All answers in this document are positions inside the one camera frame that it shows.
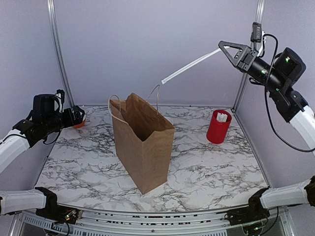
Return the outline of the brown paper bag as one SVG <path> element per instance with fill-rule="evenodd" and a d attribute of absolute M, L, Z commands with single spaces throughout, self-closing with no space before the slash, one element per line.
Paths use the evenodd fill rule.
<path fill-rule="evenodd" d="M 142 194 L 167 182 L 175 134 L 174 125 L 160 112 L 131 93 L 126 100 L 108 99 L 116 154 Z"/>

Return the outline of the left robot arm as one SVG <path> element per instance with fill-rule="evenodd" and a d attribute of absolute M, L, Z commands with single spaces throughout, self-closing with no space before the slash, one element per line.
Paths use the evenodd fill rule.
<path fill-rule="evenodd" d="M 60 134 L 64 128 L 82 126 L 85 111 L 78 106 L 64 109 L 65 92 L 39 94 L 33 98 L 33 107 L 26 119 L 16 123 L 0 141 L 0 170 L 4 171 L 18 156 L 53 133 Z M 57 203 L 57 195 L 44 187 L 31 190 L 0 192 L 1 215 L 16 214 L 35 209 L 36 214 L 59 223 L 74 224 L 79 211 Z"/>

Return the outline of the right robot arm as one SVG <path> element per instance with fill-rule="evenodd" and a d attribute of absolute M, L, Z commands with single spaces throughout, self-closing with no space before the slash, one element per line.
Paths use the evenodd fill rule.
<path fill-rule="evenodd" d="M 315 114 L 304 97 L 293 85 L 306 70 L 302 59 L 290 48 L 274 56 L 271 64 L 258 56 L 258 51 L 247 45 L 226 41 L 219 48 L 239 71 L 248 74 L 253 84 L 262 85 L 265 94 L 274 101 L 283 119 L 291 124 L 313 153 L 315 143 Z M 248 200 L 248 206 L 229 210 L 230 224 L 246 223 L 268 217 L 269 209 L 281 206 L 315 205 L 315 178 L 280 188 L 263 188 Z"/>

